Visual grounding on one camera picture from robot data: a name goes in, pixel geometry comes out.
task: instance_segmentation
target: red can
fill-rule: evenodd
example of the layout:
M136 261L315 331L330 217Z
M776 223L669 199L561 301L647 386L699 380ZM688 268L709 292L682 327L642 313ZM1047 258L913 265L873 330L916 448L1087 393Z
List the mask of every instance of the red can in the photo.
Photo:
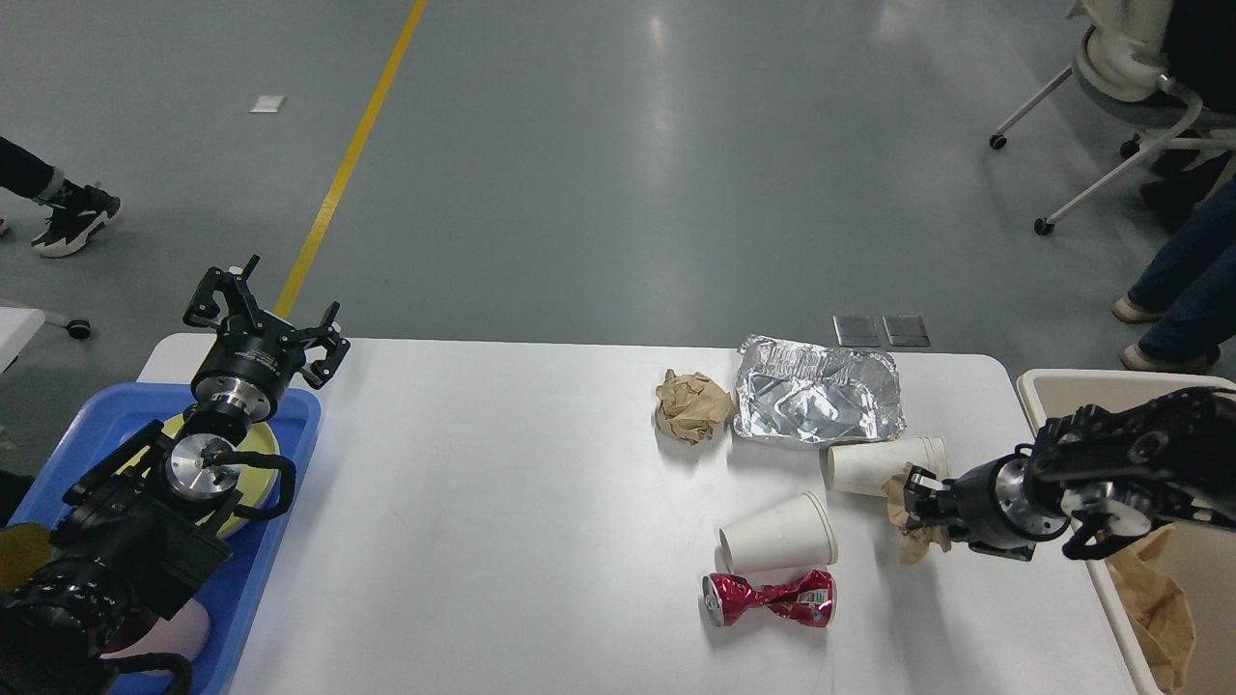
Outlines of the red can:
M811 570L797 581L753 589L740 576L709 574L703 578L703 602L718 627L734 625L753 606L768 606L774 613L807 627L827 627L833 617L837 585L833 575Z

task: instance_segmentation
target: white paper cup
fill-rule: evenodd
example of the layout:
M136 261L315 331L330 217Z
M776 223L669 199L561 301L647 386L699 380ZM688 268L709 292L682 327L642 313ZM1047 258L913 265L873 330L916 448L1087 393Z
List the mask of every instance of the white paper cup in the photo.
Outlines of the white paper cup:
M838 492L885 497L883 485L906 466L922 466L939 479L949 476L948 448L939 437L896 439L828 448L824 485Z
M198 658L210 637L210 616L197 600L190 599L172 620L158 618L154 627L137 642L104 654L104 659L122 659L150 653L180 654L190 662ZM142 672L147 675L166 675L168 672Z
M807 491L722 528L721 553L730 574L744 575L836 563L837 540L823 502Z

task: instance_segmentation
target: trash bin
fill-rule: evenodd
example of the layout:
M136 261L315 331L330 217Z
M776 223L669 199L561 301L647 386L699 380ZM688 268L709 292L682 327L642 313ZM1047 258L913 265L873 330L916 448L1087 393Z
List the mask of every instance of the trash bin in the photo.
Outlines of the trash bin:
M1120 412L1190 386L1236 388L1236 383L1213 376L1030 370L1017 380L1017 393L1030 427L1037 430L1047 418L1072 414L1089 403ZM1215 464L1231 465L1231 461ZM1086 565L1138 694L1158 695L1159 689L1137 646L1106 565L1101 561ZM1236 673L1231 657L1231 629L1236 625L1236 590L1231 582L1231 578L1236 576L1236 534L1177 524L1175 538L1159 560L1158 569L1184 590L1196 627L1198 641L1182 693L1213 695L1230 691Z

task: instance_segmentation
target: brown paper bag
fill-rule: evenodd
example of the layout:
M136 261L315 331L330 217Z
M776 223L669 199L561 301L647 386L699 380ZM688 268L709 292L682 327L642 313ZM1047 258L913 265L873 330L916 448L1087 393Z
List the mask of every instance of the brown paper bag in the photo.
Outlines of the brown paper bag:
M1107 558L1111 581L1154 683L1163 693L1178 693L1184 688L1196 642L1184 591L1175 580L1156 569L1173 533L1173 527L1163 527Z

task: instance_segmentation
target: aluminum foil tray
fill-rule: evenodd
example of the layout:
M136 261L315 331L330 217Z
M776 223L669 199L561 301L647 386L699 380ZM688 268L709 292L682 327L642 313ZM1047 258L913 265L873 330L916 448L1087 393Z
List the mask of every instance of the aluminum foil tray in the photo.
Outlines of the aluminum foil tray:
M897 365L880 350L749 335L734 433L796 446L895 439L906 429Z

